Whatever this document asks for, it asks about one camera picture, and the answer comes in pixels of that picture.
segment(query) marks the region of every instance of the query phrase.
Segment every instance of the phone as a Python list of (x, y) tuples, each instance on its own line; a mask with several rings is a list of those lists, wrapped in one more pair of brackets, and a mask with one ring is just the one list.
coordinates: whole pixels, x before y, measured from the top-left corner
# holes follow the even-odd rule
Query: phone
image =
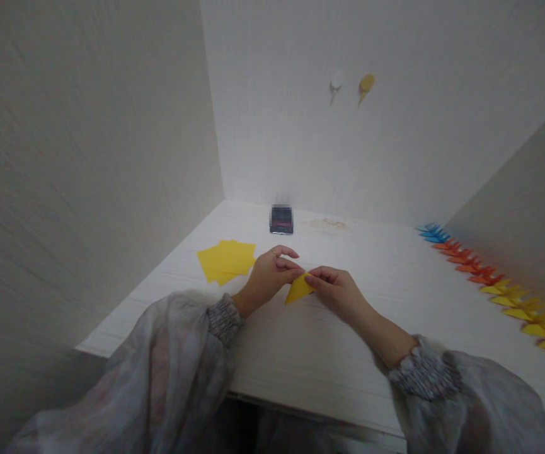
[(293, 235), (293, 212), (289, 205), (273, 205), (270, 211), (270, 233)]

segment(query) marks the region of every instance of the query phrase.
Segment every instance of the stain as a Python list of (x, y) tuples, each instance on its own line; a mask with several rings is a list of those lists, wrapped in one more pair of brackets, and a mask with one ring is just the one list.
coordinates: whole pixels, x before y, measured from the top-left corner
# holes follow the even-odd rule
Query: stain
[(337, 230), (343, 230), (346, 228), (346, 224), (340, 221), (332, 221), (327, 218), (323, 219), (313, 219), (309, 222), (311, 227), (321, 228), (321, 227), (331, 227)]

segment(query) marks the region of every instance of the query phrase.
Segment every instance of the white wall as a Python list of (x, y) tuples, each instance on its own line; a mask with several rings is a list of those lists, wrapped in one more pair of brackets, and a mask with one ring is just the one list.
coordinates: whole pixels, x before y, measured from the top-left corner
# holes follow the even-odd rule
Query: white wall
[(545, 123), (447, 229), (485, 263), (545, 300)]
[(198, 3), (0, 2), (0, 452), (222, 198)]
[[(545, 121), (545, 1), (201, 0), (227, 198), (447, 221)], [(329, 83), (346, 83), (330, 106)], [(357, 86), (376, 84), (357, 108)]]

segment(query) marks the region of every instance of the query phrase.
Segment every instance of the white table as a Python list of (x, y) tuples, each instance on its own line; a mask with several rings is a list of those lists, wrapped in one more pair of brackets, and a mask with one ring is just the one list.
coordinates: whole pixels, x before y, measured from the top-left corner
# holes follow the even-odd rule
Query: white table
[[(545, 405), (545, 351), (413, 228), (294, 211), (295, 234), (271, 235), (269, 211), (222, 202), (77, 349), (107, 358), (152, 302), (181, 290), (213, 303), (246, 282), (239, 276), (223, 287), (207, 284), (199, 250), (235, 239), (256, 244), (257, 256), (282, 243), (300, 254), (297, 262), (305, 269), (324, 264), (349, 270), (369, 303), (405, 330), (504, 365)], [(315, 295), (285, 306), (288, 288), (234, 341), (231, 391), (373, 429), (382, 445), (402, 451), (400, 399), (367, 346)]]

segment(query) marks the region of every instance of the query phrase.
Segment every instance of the left hand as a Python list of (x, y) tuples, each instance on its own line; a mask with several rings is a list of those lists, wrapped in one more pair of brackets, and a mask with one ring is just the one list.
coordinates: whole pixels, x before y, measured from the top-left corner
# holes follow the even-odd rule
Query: left hand
[(293, 249), (279, 245), (263, 253), (255, 261), (245, 287), (232, 297), (241, 317), (249, 317), (268, 303), (283, 285), (293, 282), (305, 273), (301, 266), (283, 259), (281, 255), (288, 255), (292, 259), (299, 257)]

